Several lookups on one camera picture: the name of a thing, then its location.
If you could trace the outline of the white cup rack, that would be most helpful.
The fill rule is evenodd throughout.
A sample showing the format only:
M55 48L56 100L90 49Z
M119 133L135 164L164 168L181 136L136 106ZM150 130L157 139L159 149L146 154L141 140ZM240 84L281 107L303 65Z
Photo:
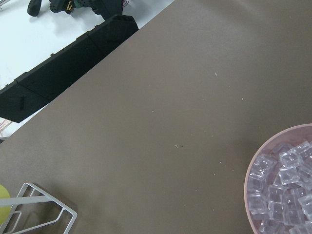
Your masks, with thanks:
M17 195L0 186L2 234L68 234L77 212L33 183L23 183Z

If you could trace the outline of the pink bowl of ice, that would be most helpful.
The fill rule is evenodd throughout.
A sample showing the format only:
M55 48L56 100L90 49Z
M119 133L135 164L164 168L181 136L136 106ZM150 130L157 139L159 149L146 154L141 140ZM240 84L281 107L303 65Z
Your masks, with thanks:
M268 139L253 156L244 182L247 217L255 234L312 232L312 126Z

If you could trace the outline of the black long bar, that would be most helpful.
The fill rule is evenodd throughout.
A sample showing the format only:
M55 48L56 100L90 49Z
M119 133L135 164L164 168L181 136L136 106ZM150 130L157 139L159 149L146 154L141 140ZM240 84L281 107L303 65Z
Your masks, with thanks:
M22 122L53 101L137 30L132 16L114 15L87 31L1 89L1 118Z

